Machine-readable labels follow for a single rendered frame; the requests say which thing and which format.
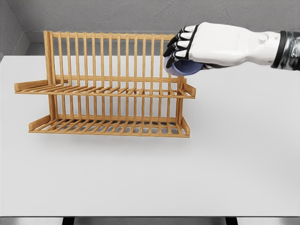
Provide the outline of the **blue cup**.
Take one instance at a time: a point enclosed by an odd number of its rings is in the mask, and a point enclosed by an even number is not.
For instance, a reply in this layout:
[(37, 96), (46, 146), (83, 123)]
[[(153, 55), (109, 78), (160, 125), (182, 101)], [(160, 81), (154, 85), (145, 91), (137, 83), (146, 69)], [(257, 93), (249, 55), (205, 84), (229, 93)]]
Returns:
[(192, 60), (177, 60), (175, 61), (170, 68), (167, 68), (167, 62), (170, 59), (171, 55), (164, 58), (163, 65), (167, 73), (176, 76), (186, 76), (192, 75), (200, 71), (204, 64), (199, 62), (194, 62)]

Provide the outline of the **wooden two-tier dish rack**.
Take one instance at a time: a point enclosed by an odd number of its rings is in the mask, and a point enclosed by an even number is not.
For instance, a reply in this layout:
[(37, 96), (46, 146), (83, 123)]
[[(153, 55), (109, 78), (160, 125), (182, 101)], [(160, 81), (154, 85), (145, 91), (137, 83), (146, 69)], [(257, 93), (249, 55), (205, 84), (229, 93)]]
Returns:
[(196, 89), (164, 70), (166, 34), (44, 32), (46, 79), (15, 84), (49, 99), (31, 133), (189, 137)]

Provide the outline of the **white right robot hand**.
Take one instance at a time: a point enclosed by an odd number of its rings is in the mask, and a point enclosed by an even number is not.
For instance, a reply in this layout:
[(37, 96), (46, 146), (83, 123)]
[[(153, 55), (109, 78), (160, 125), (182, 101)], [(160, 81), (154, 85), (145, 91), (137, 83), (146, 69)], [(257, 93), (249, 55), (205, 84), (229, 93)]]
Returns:
[(249, 35), (249, 30), (231, 25), (203, 22), (186, 26), (167, 44), (166, 68), (188, 60), (209, 68), (239, 65), (246, 61)]

